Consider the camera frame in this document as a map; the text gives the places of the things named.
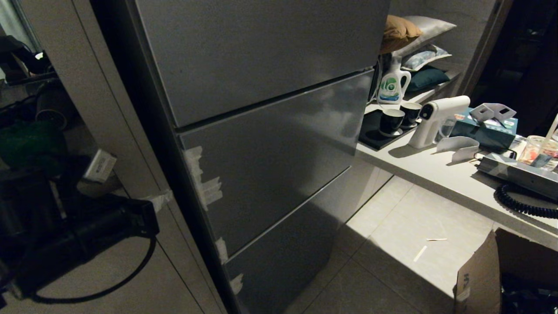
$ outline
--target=refrigerator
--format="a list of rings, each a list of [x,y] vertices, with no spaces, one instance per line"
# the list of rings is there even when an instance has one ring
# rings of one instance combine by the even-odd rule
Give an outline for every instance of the refrigerator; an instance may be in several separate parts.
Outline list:
[[[92,1],[231,313],[282,313],[327,263],[388,0]]]

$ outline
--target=coiled cable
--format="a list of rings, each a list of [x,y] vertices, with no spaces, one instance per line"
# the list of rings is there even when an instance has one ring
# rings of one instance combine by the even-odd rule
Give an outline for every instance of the coiled cable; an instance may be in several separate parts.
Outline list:
[[[537,217],[558,219],[558,210],[553,208],[537,207],[537,206],[527,205],[525,203],[518,202],[515,199],[513,199],[511,196],[509,196],[508,192],[515,192],[520,194],[531,193],[531,191],[525,188],[522,188],[515,184],[506,183],[500,186],[499,188],[497,188],[496,191],[494,191],[494,196],[506,207],[516,212],[533,215]]]

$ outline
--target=tiled floor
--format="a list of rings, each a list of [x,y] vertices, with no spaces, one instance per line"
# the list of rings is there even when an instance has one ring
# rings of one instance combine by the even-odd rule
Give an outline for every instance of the tiled floor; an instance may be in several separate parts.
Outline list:
[[[393,177],[342,228],[329,264],[285,314],[452,313],[457,272],[492,227]]]

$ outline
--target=plastic cup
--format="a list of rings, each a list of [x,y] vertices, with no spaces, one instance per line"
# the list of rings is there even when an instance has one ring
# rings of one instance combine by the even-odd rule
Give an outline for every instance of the plastic cup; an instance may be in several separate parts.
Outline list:
[[[440,125],[440,128],[438,129],[438,133],[436,134],[436,137],[434,138],[434,143],[438,143],[442,139],[445,139],[446,137],[450,137],[451,132],[453,131],[453,128],[455,127],[456,122],[457,122],[457,120],[455,119],[454,116],[448,117]]]
[[[541,156],[539,156],[539,149],[544,142],[545,138],[543,136],[531,135],[527,138],[527,145],[521,156],[519,156],[520,162],[524,164],[531,165],[533,161],[537,160],[534,165],[539,168],[552,171],[558,165],[558,142],[555,140],[550,140],[544,149],[540,151]]]

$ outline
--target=white bottle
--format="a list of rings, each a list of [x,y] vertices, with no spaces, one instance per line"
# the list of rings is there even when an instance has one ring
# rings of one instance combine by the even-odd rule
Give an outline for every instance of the white bottle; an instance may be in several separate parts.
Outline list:
[[[405,77],[405,85],[401,86],[401,79]],[[411,82],[411,73],[401,70],[401,57],[394,56],[389,71],[382,77],[378,91],[379,103],[398,104],[403,100],[405,91]]]

